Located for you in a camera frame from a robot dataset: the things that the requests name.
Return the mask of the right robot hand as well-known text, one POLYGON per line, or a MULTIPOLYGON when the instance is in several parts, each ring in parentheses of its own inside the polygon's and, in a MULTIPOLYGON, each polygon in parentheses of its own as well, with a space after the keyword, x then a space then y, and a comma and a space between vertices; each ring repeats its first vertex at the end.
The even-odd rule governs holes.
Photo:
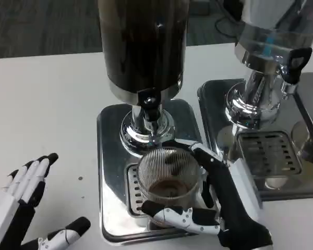
POLYGON ((230 162, 197 141, 174 139, 161 144, 163 150, 181 149, 191 155, 207 172, 207 188, 213 188, 223 225, 216 212, 204 208, 162 205, 145 201, 142 211, 158 222, 190 233, 217 235, 220 244, 229 249, 272 249, 270 231, 260 220, 261 202, 246 164, 230 162))

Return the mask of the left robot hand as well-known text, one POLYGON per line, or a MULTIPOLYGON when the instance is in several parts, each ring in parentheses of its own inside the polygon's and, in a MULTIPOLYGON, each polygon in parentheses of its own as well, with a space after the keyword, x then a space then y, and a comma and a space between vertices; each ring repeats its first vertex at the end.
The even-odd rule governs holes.
POLYGON ((58 160, 56 153, 41 156, 11 172, 0 189, 0 249, 67 249, 91 227, 86 217, 23 243, 46 186, 50 167, 58 160))

